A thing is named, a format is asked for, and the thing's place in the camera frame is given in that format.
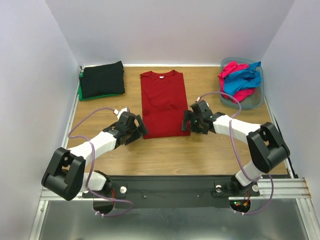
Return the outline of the red t-shirt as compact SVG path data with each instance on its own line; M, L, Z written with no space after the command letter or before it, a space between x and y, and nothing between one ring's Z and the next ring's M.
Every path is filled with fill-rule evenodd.
M147 71L140 75L142 120L148 134L143 138L189 136L182 130L184 112L188 109L183 73Z

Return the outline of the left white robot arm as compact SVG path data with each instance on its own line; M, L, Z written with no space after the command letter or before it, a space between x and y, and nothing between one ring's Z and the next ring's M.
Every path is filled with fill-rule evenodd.
M79 192L87 189L89 175L85 173L85 168L88 164L148 133L140 115L127 110L114 113L117 114L117 121L92 139L87 138L76 147L59 147L54 151L41 180L43 187L67 201L73 200Z

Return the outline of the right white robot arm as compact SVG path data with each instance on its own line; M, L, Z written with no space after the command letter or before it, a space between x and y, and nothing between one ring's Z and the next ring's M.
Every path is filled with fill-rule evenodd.
M222 112L213 113L205 100L192 104L185 110L182 120L182 131L206 135L209 132L230 137L231 145L235 140L247 144L251 160L242 165L231 177L230 183L217 184L218 194L229 193L232 196L242 195L252 183L261 179L276 166L286 160L291 152L276 126L271 122L256 124L237 120Z

